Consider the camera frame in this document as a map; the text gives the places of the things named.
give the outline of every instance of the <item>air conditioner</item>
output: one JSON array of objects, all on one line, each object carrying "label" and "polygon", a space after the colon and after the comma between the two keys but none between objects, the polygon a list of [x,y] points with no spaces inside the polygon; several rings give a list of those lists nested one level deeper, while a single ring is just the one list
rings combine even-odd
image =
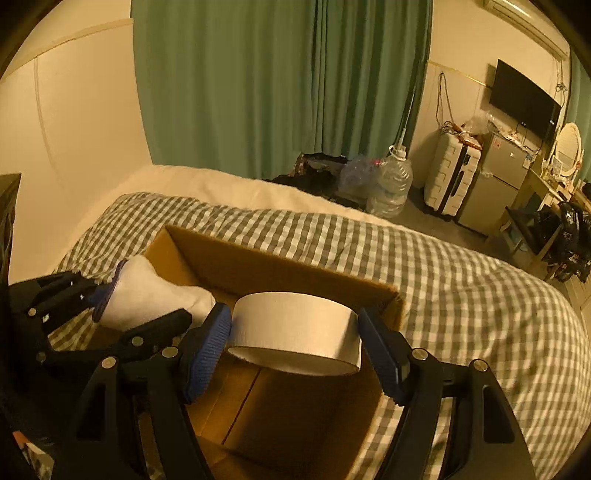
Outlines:
[{"label": "air conditioner", "polygon": [[525,0],[484,0],[484,7],[517,27],[555,58],[569,58],[569,43],[552,22],[531,3]]}]

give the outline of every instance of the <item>cable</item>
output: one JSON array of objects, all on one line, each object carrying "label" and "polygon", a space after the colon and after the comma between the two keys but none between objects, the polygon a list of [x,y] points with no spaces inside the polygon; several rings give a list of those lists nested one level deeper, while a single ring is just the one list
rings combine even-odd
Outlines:
[{"label": "cable", "polygon": [[558,65],[558,60],[556,57],[553,58],[554,60],[554,67],[556,67],[556,88],[554,89],[554,95],[552,96],[552,100],[556,100],[556,95],[558,94],[558,85],[560,84],[560,66]]},{"label": "cable", "polygon": [[453,123],[451,123],[449,120],[444,122],[439,130],[441,131],[442,134],[459,135],[459,133],[456,132],[456,129],[453,128]]},{"label": "cable", "polygon": [[533,148],[528,147],[527,145],[524,145],[525,148],[527,148],[530,152],[532,153],[539,153],[540,150],[542,150],[542,147],[538,148],[538,150],[534,150]]},{"label": "cable", "polygon": [[554,61],[557,64],[557,68],[556,68],[556,76],[558,77],[558,64],[560,63],[560,77],[557,78],[558,83],[556,84],[556,90],[554,92],[554,96],[553,99],[556,100],[556,94],[558,94],[558,92],[560,92],[560,109],[562,110],[562,107],[564,106],[565,102],[566,102],[566,92],[569,91],[569,88],[564,84],[564,69],[563,69],[563,64],[562,62],[558,61],[557,59],[554,59]]},{"label": "cable", "polygon": [[[437,120],[437,124],[439,125],[439,128],[443,131],[444,128],[447,129],[447,127],[452,127],[453,128],[453,124],[455,124],[455,121],[453,120],[453,113],[452,113],[452,104],[449,101],[449,93],[447,92],[447,78],[445,77],[445,73],[441,72],[439,74],[439,78],[437,80],[438,83],[438,89],[437,89],[437,109],[435,110],[435,119]],[[449,117],[452,119],[452,121],[443,121],[443,99],[441,98],[441,86],[444,86],[445,88],[445,97],[447,100],[447,110],[449,111]],[[441,119],[439,119],[439,109],[441,109]]]},{"label": "cable", "polygon": [[517,125],[515,126],[515,136],[517,137],[517,141],[519,141],[519,136],[517,135],[518,128],[519,128],[519,121],[517,122]]}]

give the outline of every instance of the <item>plastic water bottle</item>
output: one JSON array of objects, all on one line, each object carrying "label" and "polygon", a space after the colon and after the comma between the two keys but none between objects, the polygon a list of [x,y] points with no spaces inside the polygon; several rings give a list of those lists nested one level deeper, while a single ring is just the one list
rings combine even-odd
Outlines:
[{"label": "plastic water bottle", "polygon": [[402,212],[413,182],[413,170],[403,145],[390,147],[390,155],[379,166],[368,198],[367,211],[390,220]]}]

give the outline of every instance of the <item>wooden table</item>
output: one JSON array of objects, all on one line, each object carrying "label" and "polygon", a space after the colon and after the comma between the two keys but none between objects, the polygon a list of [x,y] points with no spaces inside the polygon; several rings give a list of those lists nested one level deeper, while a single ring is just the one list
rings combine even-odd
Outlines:
[{"label": "wooden table", "polygon": [[[513,209],[523,208],[525,205],[527,205],[527,203],[530,201],[532,196],[534,194],[536,194],[537,196],[539,196],[542,199],[542,203],[540,205],[540,208],[538,208],[538,210],[540,210],[544,205],[548,205],[554,213],[556,213],[557,215],[560,216],[560,208],[559,208],[558,204],[560,202],[562,202],[564,199],[560,196],[558,191],[561,191],[567,199],[570,197],[570,193],[567,190],[565,190],[564,188],[562,188],[560,186],[557,186],[557,188],[554,188],[552,185],[550,185],[547,181],[542,179],[533,170],[528,170],[528,172],[525,176],[525,179],[523,181],[523,184],[521,185],[521,188],[519,189],[519,192],[517,193],[517,196],[515,197],[513,204],[511,205],[511,208],[513,208]],[[493,233],[488,236],[486,241],[489,242],[490,239],[496,234],[497,231],[500,232],[501,235],[503,235],[504,232],[511,226],[511,223],[512,223],[512,220],[509,217],[509,214],[507,213],[507,211],[504,211],[503,214],[501,215],[499,222],[497,223],[497,227],[495,228]],[[552,234],[550,239],[542,247],[542,250],[540,250],[539,253],[537,255],[535,255],[535,257],[529,263],[528,267],[526,268],[526,271],[531,272],[535,268],[535,266],[538,265],[542,261],[542,259],[545,257],[545,255],[548,253],[548,251],[552,247],[552,244],[554,243],[556,238],[558,238],[558,234],[560,233],[561,228],[562,227],[559,226],[556,229],[556,231]],[[519,247],[521,246],[522,243],[523,243],[523,236],[521,237],[521,239],[517,242],[517,244],[511,250],[511,255],[514,255],[517,252],[517,250],[519,249]],[[558,270],[558,265],[556,265],[555,267],[552,267],[548,271],[547,275],[544,277],[544,281],[551,279],[557,270]]]}]

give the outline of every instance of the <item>green curtain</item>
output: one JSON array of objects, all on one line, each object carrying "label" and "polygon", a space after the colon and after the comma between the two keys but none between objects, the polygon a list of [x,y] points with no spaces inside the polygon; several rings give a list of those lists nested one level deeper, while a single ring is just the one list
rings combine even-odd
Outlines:
[{"label": "green curtain", "polygon": [[382,156],[410,113],[432,0],[134,0],[144,128],[157,164],[243,177],[301,151]]},{"label": "green curtain", "polygon": [[570,94],[566,121],[579,127],[584,148],[579,178],[591,181],[591,79],[580,60],[570,52]]}]

